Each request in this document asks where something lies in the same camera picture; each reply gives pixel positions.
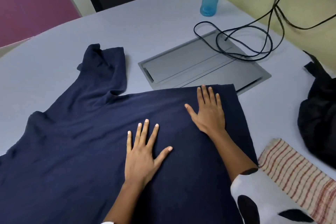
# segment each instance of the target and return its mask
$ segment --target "navy blue t-shirt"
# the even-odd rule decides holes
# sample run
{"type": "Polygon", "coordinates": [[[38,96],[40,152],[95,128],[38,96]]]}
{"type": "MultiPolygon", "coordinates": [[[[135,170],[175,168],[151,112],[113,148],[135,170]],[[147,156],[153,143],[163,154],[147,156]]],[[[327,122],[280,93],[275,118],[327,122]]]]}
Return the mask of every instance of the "navy blue t-shirt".
{"type": "MultiPolygon", "coordinates": [[[[211,140],[192,122],[196,87],[118,96],[126,89],[123,48],[88,47],[77,80],[0,157],[0,219],[6,224],[97,224],[124,182],[127,131],[150,121],[156,157],[174,150],[142,193],[133,223],[242,223],[230,179],[211,140]]],[[[255,162],[233,85],[214,85],[233,141],[255,162]]]]}

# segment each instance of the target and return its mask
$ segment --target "black bag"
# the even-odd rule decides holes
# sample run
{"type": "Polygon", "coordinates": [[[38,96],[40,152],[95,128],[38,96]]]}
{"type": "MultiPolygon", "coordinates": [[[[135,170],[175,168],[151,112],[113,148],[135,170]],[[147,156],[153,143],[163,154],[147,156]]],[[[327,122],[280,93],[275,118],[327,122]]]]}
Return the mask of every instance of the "black bag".
{"type": "Polygon", "coordinates": [[[304,67],[315,77],[308,99],[300,105],[297,124],[308,150],[336,168],[336,78],[332,79],[322,65],[313,62],[304,67]]]}

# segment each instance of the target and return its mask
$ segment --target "shirt sleeve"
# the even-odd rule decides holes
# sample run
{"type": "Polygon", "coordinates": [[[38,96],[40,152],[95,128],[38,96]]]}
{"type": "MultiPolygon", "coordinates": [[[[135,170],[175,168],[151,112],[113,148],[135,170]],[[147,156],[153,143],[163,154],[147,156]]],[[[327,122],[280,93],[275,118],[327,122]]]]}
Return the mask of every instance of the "shirt sleeve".
{"type": "Polygon", "coordinates": [[[238,175],[231,185],[231,194],[245,224],[315,223],[260,169],[252,168],[238,175]]]}

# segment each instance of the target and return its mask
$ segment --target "yellow wall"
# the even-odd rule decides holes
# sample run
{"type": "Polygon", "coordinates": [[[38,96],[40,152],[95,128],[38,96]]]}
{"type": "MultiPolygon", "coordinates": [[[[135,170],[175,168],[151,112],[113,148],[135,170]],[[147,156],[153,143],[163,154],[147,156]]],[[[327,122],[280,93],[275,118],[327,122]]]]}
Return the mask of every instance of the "yellow wall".
{"type": "MultiPolygon", "coordinates": [[[[274,0],[229,0],[254,18],[265,14],[274,0]]],[[[309,27],[336,14],[336,0],[281,0],[279,3],[287,18],[295,25],[309,27]]],[[[268,18],[261,22],[266,24],[268,18]]],[[[280,25],[274,19],[272,29],[280,33],[280,25]]],[[[336,18],[308,31],[285,26],[285,37],[300,49],[304,49],[336,71],[336,18]]]]}

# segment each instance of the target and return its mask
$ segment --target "hand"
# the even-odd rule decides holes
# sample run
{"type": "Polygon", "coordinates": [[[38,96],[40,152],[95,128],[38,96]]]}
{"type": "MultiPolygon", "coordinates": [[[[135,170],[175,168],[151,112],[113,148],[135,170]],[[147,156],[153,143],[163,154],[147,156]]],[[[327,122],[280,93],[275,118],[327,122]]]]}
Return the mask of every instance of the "hand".
{"type": "Polygon", "coordinates": [[[215,137],[226,134],[225,116],[219,94],[217,93],[215,98],[212,87],[209,87],[208,90],[209,94],[206,86],[202,85],[202,96],[201,88],[197,88],[198,114],[190,105],[185,104],[184,106],[200,131],[206,133],[213,140],[215,137]]]}
{"type": "Polygon", "coordinates": [[[173,147],[165,148],[156,159],[153,159],[153,146],[158,134],[159,125],[156,124],[148,143],[146,144],[149,120],[145,120],[143,130],[142,124],[138,124],[134,146],[132,148],[132,133],[127,135],[127,154],[125,163],[125,183],[136,183],[145,188],[146,184],[153,178],[173,147]]]}

